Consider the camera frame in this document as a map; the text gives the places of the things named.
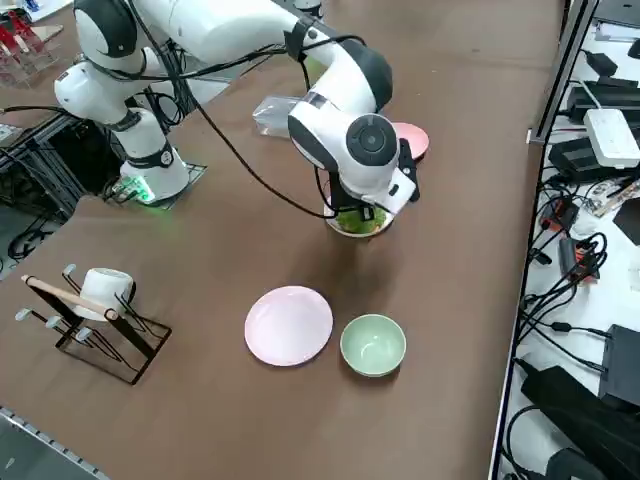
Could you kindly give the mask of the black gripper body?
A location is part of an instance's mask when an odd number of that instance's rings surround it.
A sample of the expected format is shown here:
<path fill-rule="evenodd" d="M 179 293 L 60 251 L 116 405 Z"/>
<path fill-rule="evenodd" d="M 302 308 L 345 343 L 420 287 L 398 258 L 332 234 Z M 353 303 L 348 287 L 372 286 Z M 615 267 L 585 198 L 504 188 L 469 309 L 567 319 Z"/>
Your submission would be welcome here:
<path fill-rule="evenodd" d="M 337 173 L 328 173 L 327 218 L 336 220 L 340 214 L 355 212 L 361 221 L 375 219 L 375 207 L 347 192 Z"/>

